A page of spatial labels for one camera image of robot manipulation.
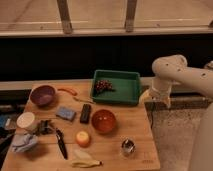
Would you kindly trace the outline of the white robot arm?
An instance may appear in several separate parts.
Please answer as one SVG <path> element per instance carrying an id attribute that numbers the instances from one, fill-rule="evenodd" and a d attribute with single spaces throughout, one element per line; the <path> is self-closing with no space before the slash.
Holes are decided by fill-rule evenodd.
<path id="1" fill-rule="evenodd" d="M 155 59 L 152 71 L 155 76 L 150 87 L 140 96 L 142 102 L 154 99 L 170 108 L 170 94 L 174 82 L 213 100 L 213 70 L 188 67 L 187 59 L 183 55 Z M 188 171 L 213 171 L 213 102 L 200 120 Z"/>

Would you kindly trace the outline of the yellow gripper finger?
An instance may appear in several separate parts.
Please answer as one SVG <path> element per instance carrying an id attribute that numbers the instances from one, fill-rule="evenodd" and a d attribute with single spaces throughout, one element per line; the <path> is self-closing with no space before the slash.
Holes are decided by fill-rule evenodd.
<path id="1" fill-rule="evenodd" d="M 148 91 L 144 91 L 141 95 L 140 95 L 140 102 L 141 103 L 145 103 L 146 101 L 150 101 L 151 100 L 151 96 L 149 94 Z"/>

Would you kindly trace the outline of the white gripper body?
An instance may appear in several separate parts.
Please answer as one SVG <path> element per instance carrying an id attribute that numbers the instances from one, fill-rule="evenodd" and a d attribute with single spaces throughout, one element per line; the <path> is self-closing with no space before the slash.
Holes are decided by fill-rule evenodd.
<path id="1" fill-rule="evenodd" d="M 158 101 L 163 102 L 168 108 L 171 107 L 171 94 L 172 82 L 154 77 L 149 87 L 149 95 Z"/>

